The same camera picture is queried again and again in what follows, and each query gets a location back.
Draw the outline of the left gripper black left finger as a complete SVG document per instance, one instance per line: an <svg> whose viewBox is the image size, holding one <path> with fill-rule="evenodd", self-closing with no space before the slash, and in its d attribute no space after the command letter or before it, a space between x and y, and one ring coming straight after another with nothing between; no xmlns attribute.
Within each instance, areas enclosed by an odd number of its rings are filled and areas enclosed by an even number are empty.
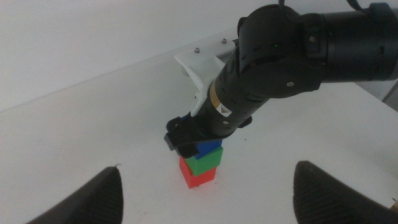
<svg viewBox="0 0 398 224"><path fill-rule="evenodd" d="M121 224L123 209L121 174L117 167L107 167L76 192L30 222Z"/></svg>

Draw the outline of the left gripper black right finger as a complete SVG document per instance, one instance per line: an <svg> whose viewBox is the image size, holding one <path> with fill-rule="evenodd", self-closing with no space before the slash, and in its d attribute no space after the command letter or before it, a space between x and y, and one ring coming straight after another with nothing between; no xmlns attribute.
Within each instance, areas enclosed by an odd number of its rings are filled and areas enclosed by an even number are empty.
<svg viewBox="0 0 398 224"><path fill-rule="evenodd" d="M340 182L315 164L300 161L294 172L293 207L303 224L397 224L397 212Z"/></svg>

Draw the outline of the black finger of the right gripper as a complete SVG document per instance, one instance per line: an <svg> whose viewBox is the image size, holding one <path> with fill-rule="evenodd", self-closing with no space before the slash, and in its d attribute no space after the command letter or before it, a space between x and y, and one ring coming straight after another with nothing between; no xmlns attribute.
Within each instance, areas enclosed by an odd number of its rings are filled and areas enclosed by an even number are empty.
<svg viewBox="0 0 398 224"><path fill-rule="evenodd" d="M194 143L190 142L184 135L167 133L164 140L171 151L175 151L183 158L191 158L199 153Z"/></svg>

